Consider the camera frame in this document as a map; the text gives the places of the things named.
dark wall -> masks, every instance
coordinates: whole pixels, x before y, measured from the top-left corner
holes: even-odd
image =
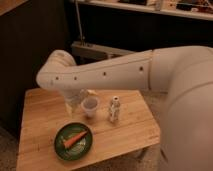
[[[0,125],[19,134],[24,92],[54,49],[70,44],[62,0],[29,0],[0,16]]]
[[[75,10],[71,10],[73,5],[69,8],[70,31],[77,39],[72,18]],[[80,12],[86,40],[91,43],[134,51],[183,45],[213,47],[213,21],[89,5],[80,5]]]

wooden tabletop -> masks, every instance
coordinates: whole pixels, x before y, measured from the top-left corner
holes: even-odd
[[[72,117],[57,92],[42,89],[26,93],[17,162],[18,171],[73,170],[159,142],[159,127],[139,91],[99,90],[100,107],[87,119],[78,107]],[[119,121],[108,120],[109,101],[119,96]],[[54,151],[54,139],[70,122],[86,124],[93,133],[93,144],[83,158],[62,161]]]
[[[0,0],[0,16],[24,2],[27,2],[27,0]]]

small bottle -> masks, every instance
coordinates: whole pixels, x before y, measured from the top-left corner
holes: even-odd
[[[115,122],[118,120],[120,113],[120,101],[118,96],[113,96],[109,106],[109,120]]]

small white cup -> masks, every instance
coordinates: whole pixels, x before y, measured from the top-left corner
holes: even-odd
[[[84,110],[84,113],[88,118],[92,118],[95,115],[98,105],[99,99],[95,96],[86,97],[81,102],[81,108]]]

carrot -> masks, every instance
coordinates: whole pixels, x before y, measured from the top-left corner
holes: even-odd
[[[75,135],[74,137],[66,140],[64,142],[64,147],[66,149],[69,148],[69,147],[71,147],[76,141],[80,140],[86,134],[87,134],[87,131],[83,131],[83,132],[80,132],[79,134]]]

